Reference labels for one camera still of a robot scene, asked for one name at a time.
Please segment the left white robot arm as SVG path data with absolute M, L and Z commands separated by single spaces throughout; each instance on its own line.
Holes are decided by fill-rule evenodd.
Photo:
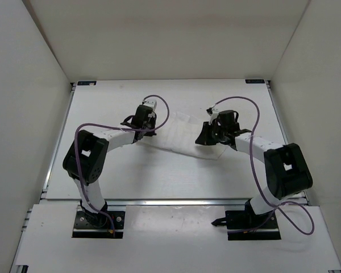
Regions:
M 107 203 L 102 197 L 99 177 L 103 170 L 108 152 L 124 145 L 133 144 L 144 136 L 155 135 L 156 100 L 146 100 L 138 106 L 133 116 L 127 117 L 121 124 L 130 131 L 105 130 L 94 134 L 80 130 L 77 135 L 78 147 L 72 144 L 64 161 L 63 169 L 74 180 L 80 193 L 80 206 L 85 218 L 92 225 L 100 227 L 108 220 Z M 78 150 L 81 173 L 78 172 L 76 153 Z

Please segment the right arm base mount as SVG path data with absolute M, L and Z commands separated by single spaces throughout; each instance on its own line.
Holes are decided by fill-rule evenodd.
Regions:
M 275 212 L 255 214 L 249 201 L 243 210 L 225 211 L 225 216 L 211 223 L 225 226 L 229 241 L 276 241 L 281 239 Z

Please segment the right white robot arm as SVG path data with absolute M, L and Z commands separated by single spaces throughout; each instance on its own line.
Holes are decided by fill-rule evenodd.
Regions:
M 274 143 L 254 136 L 251 130 L 241 129 L 237 111 L 214 108 L 206 111 L 210 120 L 203 123 L 196 144 L 222 144 L 249 155 L 253 175 L 256 175 L 253 161 L 257 159 L 264 164 L 267 186 L 258 187 L 259 194 L 247 201 L 243 214 L 247 226 L 258 227 L 265 214 L 288 197 L 312 187 L 313 179 L 299 145 Z

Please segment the white pleated skirt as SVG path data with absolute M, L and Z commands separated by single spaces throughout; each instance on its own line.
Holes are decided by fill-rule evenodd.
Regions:
M 171 113 L 167 123 L 157 131 L 156 135 L 145 136 L 138 143 L 195 158 L 217 160 L 226 150 L 226 146 L 195 144 L 202 125 L 203 121 L 193 115 L 182 112 Z

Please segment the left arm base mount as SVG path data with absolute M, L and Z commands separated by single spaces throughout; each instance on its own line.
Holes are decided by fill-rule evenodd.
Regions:
M 113 221 L 114 228 L 112 228 L 108 217 L 84 211 L 79 205 L 73 223 L 72 238 L 122 239 L 126 208 L 106 205 L 106 209 L 106 213 Z

